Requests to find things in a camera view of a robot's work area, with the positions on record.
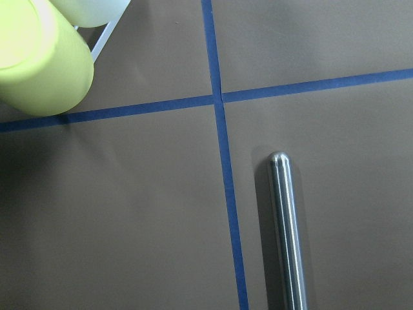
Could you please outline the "steel muddler rod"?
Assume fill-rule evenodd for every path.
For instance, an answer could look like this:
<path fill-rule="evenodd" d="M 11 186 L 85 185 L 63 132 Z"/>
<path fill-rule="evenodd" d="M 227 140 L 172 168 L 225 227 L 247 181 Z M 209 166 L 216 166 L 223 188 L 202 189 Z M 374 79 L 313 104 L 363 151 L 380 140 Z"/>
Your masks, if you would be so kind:
<path fill-rule="evenodd" d="M 292 164 L 284 152 L 273 152 L 268 158 L 270 193 L 283 269 L 287 309 L 308 309 L 305 273 L 294 196 Z"/>

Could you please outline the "clear cup rack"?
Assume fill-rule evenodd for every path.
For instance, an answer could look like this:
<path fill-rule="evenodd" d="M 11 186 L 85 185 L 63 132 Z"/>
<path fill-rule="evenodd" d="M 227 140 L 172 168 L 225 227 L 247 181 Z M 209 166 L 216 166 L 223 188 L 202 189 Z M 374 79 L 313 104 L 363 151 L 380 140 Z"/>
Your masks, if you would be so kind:
<path fill-rule="evenodd" d="M 114 20 L 109 21 L 105 25 L 93 28 L 82 28 L 79 26 L 74 26 L 75 30 L 87 43 L 92 55 L 93 62 L 96 62 L 96 60 L 98 59 L 121 18 L 122 16 L 119 16 Z"/>

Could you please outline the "yellow-green upturned cup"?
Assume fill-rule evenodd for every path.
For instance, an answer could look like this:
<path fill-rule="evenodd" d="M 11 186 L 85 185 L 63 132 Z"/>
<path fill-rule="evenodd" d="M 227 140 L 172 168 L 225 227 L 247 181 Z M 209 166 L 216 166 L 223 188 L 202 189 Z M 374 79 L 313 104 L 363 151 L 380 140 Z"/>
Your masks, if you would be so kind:
<path fill-rule="evenodd" d="M 32 116 L 67 112 L 87 95 L 94 61 L 50 1 L 1 1 L 1 102 Z"/>

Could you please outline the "white upturned cup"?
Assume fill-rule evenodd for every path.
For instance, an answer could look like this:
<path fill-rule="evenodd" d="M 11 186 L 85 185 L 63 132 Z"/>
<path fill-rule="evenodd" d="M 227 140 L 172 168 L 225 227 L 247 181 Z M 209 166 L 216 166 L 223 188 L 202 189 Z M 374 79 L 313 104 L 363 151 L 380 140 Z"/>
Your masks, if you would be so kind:
<path fill-rule="evenodd" d="M 130 0 L 51 0 L 74 26 L 93 28 L 120 17 Z"/>

